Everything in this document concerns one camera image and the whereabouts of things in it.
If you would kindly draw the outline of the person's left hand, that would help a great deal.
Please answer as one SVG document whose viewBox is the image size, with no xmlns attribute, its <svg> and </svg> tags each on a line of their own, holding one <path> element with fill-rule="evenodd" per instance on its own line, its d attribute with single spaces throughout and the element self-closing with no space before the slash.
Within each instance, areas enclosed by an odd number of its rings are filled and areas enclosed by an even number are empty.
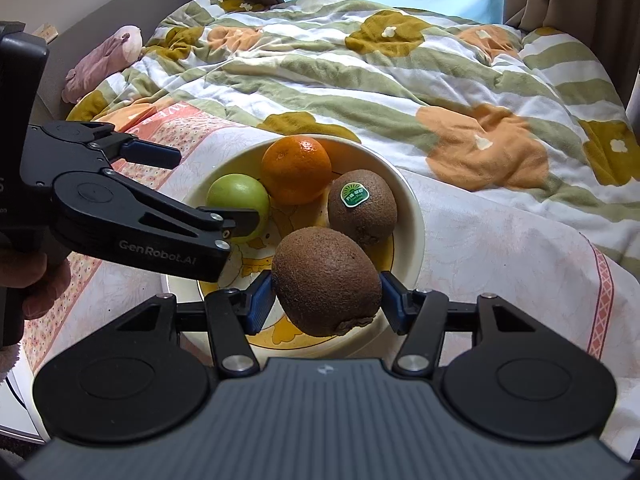
<svg viewBox="0 0 640 480">
<path fill-rule="evenodd" d="M 49 266 L 39 234 L 1 234 L 1 287 L 18 290 L 25 320 L 42 318 L 69 284 L 70 263 L 64 259 Z"/>
</svg>

